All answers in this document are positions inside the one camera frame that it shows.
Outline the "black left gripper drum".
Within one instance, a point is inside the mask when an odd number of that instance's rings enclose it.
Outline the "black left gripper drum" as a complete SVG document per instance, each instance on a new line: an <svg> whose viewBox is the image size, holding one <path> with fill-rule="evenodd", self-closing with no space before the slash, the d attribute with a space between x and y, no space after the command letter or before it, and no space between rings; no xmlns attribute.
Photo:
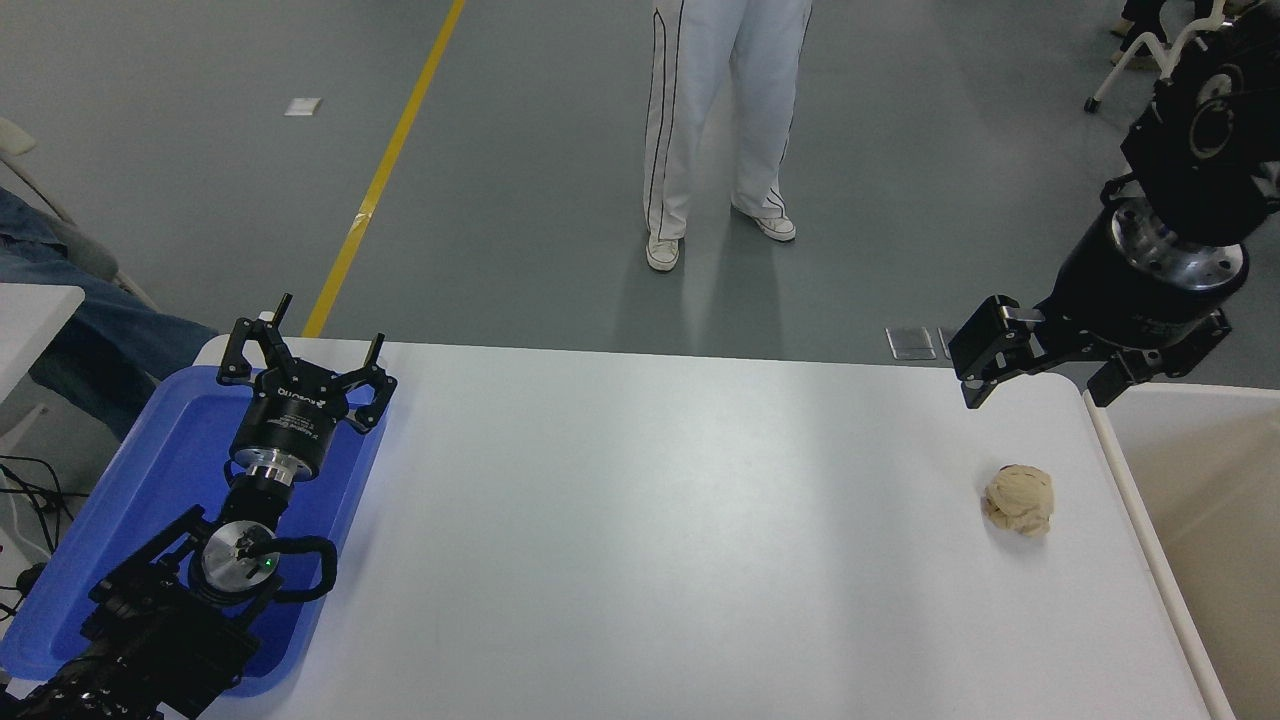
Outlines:
<svg viewBox="0 0 1280 720"><path fill-rule="evenodd" d="M321 470L349 401L329 391L326 377L320 380L316 386L311 377L260 372L253 378L250 407L230 443L230 459L248 468L256 459L287 455L310 471Z"/></svg>

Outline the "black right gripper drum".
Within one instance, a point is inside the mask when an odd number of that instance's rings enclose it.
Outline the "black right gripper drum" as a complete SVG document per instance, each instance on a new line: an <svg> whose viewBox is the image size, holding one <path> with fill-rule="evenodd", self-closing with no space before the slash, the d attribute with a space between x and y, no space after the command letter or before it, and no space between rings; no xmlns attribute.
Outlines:
<svg viewBox="0 0 1280 720"><path fill-rule="evenodd" d="M1047 313L1125 348L1165 348L1245 282L1243 245L1193 243L1151 210L1103 210L1061 266Z"/></svg>

